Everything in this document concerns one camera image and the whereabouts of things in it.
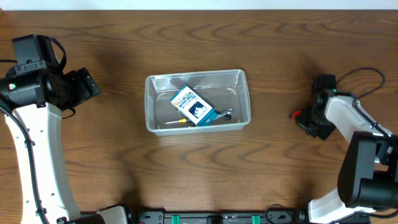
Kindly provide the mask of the red handled pliers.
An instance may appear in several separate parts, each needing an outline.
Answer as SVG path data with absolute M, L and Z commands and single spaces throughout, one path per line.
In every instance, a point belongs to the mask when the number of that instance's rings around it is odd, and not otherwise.
M 291 114 L 289 114 L 289 118 L 290 119 L 296 119 L 298 116 L 300 116 L 302 114 L 302 111 L 298 110 L 298 111 L 294 111 Z

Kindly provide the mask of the silver ring wrench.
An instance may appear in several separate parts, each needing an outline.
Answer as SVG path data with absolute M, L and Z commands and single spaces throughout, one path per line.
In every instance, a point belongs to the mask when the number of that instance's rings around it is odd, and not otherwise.
M 226 111 L 224 111 L 224 112 L 221 112 L 220 114 L 218 114 L 217 116 L 216 116 L 216 118 L 214 119 L 214 121 L 216 121 L 217 119 L 220 119 L 220 118 L 222 118 L 223 119 L 223 116 L 225 116 L 225 115 L 227 115 L 227 114 L 232 114 L 233 113 L 233 109 L 232 108 L 229 108 L 228 110 L 226 110 Z

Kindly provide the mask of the white blue product box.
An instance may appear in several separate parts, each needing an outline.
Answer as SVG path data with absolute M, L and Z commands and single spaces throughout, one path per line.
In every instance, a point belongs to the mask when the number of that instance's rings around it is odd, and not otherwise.
M 214 107 L 187 85 L 170 99 L 170 103 L 195 126 L 208 126 L 218 115 Z

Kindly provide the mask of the yellow black screwdriver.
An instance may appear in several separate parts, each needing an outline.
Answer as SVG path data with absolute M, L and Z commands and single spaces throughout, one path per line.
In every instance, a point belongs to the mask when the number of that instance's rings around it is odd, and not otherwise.
M 187 122 L 189 122 L 189 121 L 190 121 L 189 119 L 183 118 L 183 119 L 179 119 L 179 120 L 176 120 L 176 121 L 167 121 L 167 122 L 165 122 L 164 124 L 187 123 Z

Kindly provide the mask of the clear plastic container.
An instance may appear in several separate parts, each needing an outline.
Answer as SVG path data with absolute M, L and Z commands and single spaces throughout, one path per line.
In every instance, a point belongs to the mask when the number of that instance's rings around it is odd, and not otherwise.
M 231 119 L 217 119 L 209 126 L 193 123 L 164 124 L 185 116 L 170 99 L 185 85 L 204 98 L 217 113 L 233 109 Z M 157 136 L 210 133 L 243 129 L 251 121 L 248 83 L 240 69 L 151 75 L 146 79 L 145 114 L 147 129 Z

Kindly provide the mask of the small black claw hammer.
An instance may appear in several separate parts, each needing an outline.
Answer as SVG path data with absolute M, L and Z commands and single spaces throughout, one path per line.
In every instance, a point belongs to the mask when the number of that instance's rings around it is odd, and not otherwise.
M 223 119 L 230 120 L 230 119 L 231 119 L 231 115 L 230 115 L 230 114 L 227 114 L 227 115 L 223 116 Z

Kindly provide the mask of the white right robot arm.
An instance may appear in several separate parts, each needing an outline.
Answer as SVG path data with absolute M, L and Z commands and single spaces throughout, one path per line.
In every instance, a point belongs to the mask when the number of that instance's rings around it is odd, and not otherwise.
M 338 130 L 349 146 L 337 187 L 308 204 L 311 223 L 343 223 L 397 210 L 397 135 L 383 128 L 351 92 L 337 89 L 334 75 L 312 80 L 312 101 L 291 115 L 309 136 L 325 140 Z

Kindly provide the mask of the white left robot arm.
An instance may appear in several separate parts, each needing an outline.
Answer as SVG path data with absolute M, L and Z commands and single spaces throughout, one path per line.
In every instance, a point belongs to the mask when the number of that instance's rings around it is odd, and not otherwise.
M 45 35 L 12 41 L 16 59 L 1 79 L 1 112 L 12 134 L 22 187 L 22 223 L 128 224 L 128 210 L 114 205 L 81 213 L 70 188 L 62 149 L 62 112 L 99 95 L 86 68 L 64 73 L 59 42 Z

